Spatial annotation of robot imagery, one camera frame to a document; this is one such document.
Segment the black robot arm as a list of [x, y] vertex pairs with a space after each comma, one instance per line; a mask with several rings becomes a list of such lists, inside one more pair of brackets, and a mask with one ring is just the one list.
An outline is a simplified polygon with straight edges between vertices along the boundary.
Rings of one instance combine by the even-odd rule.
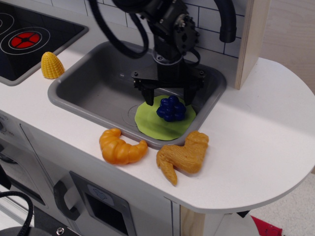
[[195, 50], [199, 33], [181, 0], [116, 0], [114, 4], [129, 14], [146, 19], [154, 35], [152, 57], [155, 64], [133, 72], [135, 88], [146, 103], [154, 103], [157, 88], [182, 88], [184, 102], [192, 103], [203, 87], [205, 74], [196, 69], [200, 54]]

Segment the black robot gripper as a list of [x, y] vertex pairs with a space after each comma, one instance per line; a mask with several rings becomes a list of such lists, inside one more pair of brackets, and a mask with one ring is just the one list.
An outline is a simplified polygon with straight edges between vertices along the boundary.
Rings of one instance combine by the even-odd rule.
[[152, 53], [152, 58], [153, 64], [131, 74], [134, 87], [141, 91], [146, 104], [153, 106], [156, 89], [181, 88], [185, 105], [190, 105], [204, 86], [205, 72], [197, 68], [199, 61], [185, 60], [183, 56], [168, 60], [158, 53]]

